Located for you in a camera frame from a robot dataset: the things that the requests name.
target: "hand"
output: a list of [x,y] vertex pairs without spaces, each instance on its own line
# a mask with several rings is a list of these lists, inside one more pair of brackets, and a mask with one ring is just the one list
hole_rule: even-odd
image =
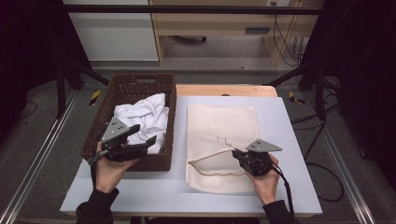
[[[277,159],[273,155],[269,155],[273,163],[277,165]],[[279,174],[277,174],[274,170],[271,170],[266,175],[260,176],[253,176],[249,172],[246,172],[246,174],[253,182],[256,194],[259,196],[263,205],[276,201],[276,186],[277,180],[279,179]]]
[[[98,142],[97,152],[102,151],[102,142]],[[139,159],[116,162],[102,157],[96,164],[96,189],[103,193],[110,193],[120,183],[122,176],[129,167]]]

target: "person's arm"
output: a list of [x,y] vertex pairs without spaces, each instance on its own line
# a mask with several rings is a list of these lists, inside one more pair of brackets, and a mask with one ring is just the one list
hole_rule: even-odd
[[[271,160],[277,165],[277,159],[270,154]],[[276,200],[276,186],[279,174],[271,170],[266,175],[253,176],[246,172],[252,180],[256,194],[262,201],[263,209],[270,223],[276,224],[297,224],[300,223],[291,216],[283,200]]]
[[[102,142],[96,151],[102,150]],[[96,163],[96,182],[90,199],[77,208],[77,224],[110,224],[113,223],[111,204],[116,200],[119,191],[116,186],[129,167],[138,160],[115,162],[103,157]]]

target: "clothing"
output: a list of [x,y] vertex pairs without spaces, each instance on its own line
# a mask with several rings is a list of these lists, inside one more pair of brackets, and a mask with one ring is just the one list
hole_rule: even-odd
[[134,105],[116,105],[114,116],[128,127],[140,125],[137,133],[128,136],[130,144],[145,143],[157,136],[155,144],[148,148],[148,154],[161,152],[165,142],[169,107],[165,106],[165,93],[158,93],[136,102]]
[[[114,189],[111,193],[103,193],[97,189],[92,191],[90,199],[77,208],[77,224],[111,224],[113,215],[110,207],[116,200],[119,191]],[[269,203],[262,207],[271,224],[299,224],[298,220],[291,217],[283,200]]]

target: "black sleeve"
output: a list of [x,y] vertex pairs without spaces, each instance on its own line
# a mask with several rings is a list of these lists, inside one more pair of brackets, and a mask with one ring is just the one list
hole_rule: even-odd
[[77,224],[111,224],[113,214],[110,207],[116,200],[119,191],[113,189],[111,193],[103,193],[97,189],[92,191],[90,199],[77,208]]
[[271,224],[299,224],[300,222],[291,216],[286,208],[285,201],[280,200],[268,203],[262,207]]

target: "white cabinet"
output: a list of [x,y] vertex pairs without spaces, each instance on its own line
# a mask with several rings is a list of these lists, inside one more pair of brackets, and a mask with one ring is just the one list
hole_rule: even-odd
[[[64,0],[66,5],[148,5],[147,0]],[[158,61],[148,13],[69,13],[90,61]]]

